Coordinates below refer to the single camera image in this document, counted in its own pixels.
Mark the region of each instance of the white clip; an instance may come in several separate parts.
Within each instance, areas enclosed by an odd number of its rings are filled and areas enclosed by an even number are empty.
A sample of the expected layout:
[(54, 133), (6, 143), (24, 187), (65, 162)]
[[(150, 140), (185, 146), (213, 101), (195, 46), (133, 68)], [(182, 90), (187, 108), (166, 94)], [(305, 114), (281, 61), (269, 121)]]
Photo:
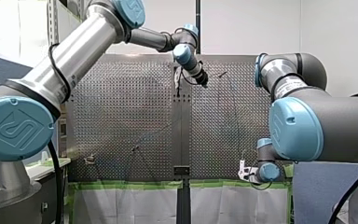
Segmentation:
[(238, 177), (246, 182), (252, 182), (256, 184), (262, 184), (257, 180), (258, 167), (245, 166), (245, 160), (240, 160), (240, 170), (238, 171)]

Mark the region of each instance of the blue joint cap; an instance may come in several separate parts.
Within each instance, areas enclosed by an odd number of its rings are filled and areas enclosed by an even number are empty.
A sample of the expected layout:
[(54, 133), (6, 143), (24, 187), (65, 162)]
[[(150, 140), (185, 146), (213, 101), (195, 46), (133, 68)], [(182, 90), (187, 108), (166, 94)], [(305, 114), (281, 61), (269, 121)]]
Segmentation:
[(258, 174), (263, 181), (271, 182), (278, 179), (281, 172), (277, 165), (272, 162), (267, 162), (260, 166)]
[(183, 29), (188, 30), (189, 32), (193, 33), (194, 35), (199, 35), (199, 28), (193, 24), (186, 24), (183, 26)]
[(144, 25), (146, 15), (142, 0), (111, 0), (118, 14), (132, 29)]
[(20, 161), (50, 141), (54, 121), (39, 102), (18, 96), (0, 98), (0, 161)]
[(269, 109), (269, 133), (277, 153), (291, 161), (314, 161), (324, 148), (324, 132), (313, 110), (303, 101), (285, 97)]
[(173, 49), (173, 58), (181, 65), (188, 63), (191, 58), (191, 50), (187, 44), (179, 44)]
[(264, 56), (266, 56), (266, 54), (260, 54), (255, 59), (255, 86), (259, 88), (262, 87), (260, 81), (260, 64), (263, 62)]
[(257, 141), (257, 149), (264, 147), (266, 145), (272, 144), (272, 141), (270, 138), (260, 138)]

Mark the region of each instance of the metal stand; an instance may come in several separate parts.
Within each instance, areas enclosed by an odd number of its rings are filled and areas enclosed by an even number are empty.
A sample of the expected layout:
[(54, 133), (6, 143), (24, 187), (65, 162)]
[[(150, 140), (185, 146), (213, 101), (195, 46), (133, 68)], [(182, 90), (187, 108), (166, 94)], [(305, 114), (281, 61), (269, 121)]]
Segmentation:
[(191, 201), (190, 201), (190, 159), (189, 159), (189, 143), (190, 143), (190, 122), (191, 120), (191, 86), (188, 85), (184, 78), (180, 79), (180, 90), (175, 91), (173, 97), (173, 107), (176, 107), (173, 111), (180, 112), (180, 127), (175, 129), (176, 134), (173, 135), (173, 141), (177, 141), (174, 144), (175, 151), (177, 152), (179, 161), (173, 163), (173, 174), (175, 179), (183, 181), (183, 187), (178, 190), (177, 194), (177, 224), (190, 224), (191, 223)]

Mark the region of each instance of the black pole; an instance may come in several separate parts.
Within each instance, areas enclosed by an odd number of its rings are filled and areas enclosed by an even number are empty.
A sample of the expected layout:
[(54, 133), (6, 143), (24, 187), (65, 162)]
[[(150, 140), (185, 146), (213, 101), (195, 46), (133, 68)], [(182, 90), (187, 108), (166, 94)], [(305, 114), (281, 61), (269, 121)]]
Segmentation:
[(196, 0), (196, 26), (199, 28), (198, 46), (196, 53), (201, 54), (201, 0)]

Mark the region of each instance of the pegboard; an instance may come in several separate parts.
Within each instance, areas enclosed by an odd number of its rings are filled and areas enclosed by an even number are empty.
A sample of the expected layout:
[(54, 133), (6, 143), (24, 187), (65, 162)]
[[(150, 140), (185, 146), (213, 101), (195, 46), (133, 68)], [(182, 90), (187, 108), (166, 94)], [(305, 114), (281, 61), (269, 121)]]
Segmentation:
[(193, 88), (191, 178), (238, 179), (242, 154), (253, 165), (257, 140), (269, 136), (269, 95), (255, 87), (254, 56), (202, 59), (211, 77), (207, 90)]
[(70, 180), (173, 180), (174, 165), (194, 179), (238, 179), (242, 152), (252, 165), (269, 136), (269, 96), (255, 87), (255, 56), (199, 57), (208, 88), (182, 80), (178, 98), (171, 55), (104, 55), (68, 105)]
[(80, 81), (68, 108), (71, 181), (172, 179), (170, 60), (105, 55)]

